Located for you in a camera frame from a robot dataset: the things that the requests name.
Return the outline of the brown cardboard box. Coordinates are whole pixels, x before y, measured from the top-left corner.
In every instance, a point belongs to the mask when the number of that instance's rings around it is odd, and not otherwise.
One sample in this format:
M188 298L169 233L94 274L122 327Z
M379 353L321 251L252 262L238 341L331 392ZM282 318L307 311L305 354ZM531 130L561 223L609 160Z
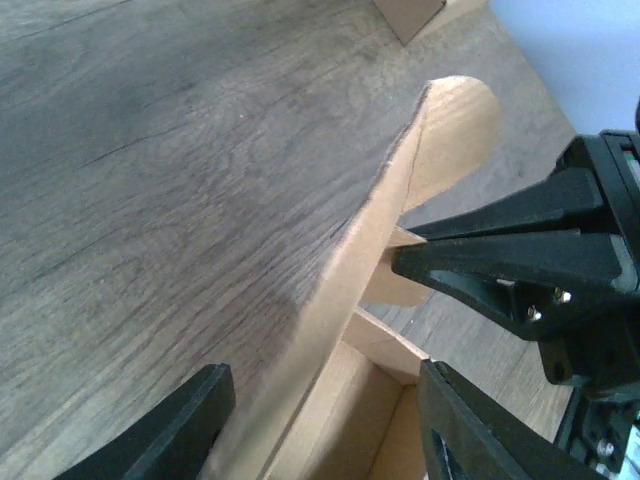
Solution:
M428 289L393 273L419 237L400 216L482 165L499 105L482 81L431 81L392 144L368 199L333 249L283 354L239 404L202 470L205 479L367 479L424 475L416 381L424 353L367 313L414 306Z

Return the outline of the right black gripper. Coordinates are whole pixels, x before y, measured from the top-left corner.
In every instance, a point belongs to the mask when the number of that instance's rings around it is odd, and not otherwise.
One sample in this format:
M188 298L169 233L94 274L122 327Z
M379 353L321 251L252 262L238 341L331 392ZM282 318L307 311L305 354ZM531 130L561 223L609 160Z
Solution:
M578 136L547 179L409 231L438 241L398 248L393 272L545 339L548 380L573 389L555 445L607 479L638 478L638 134Z

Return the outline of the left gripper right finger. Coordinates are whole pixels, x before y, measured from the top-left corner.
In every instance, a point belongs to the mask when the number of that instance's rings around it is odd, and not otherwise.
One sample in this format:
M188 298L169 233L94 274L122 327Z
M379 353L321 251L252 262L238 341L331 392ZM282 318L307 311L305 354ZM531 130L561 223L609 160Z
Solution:
M417 387L430 479L601 479L448 364L426 359Z

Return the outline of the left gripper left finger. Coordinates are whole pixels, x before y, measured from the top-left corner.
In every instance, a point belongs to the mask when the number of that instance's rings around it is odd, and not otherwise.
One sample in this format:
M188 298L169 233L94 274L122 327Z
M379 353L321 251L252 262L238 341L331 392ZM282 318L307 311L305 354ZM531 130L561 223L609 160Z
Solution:
M231 368L210 364L60 479L196 479L235 407Z

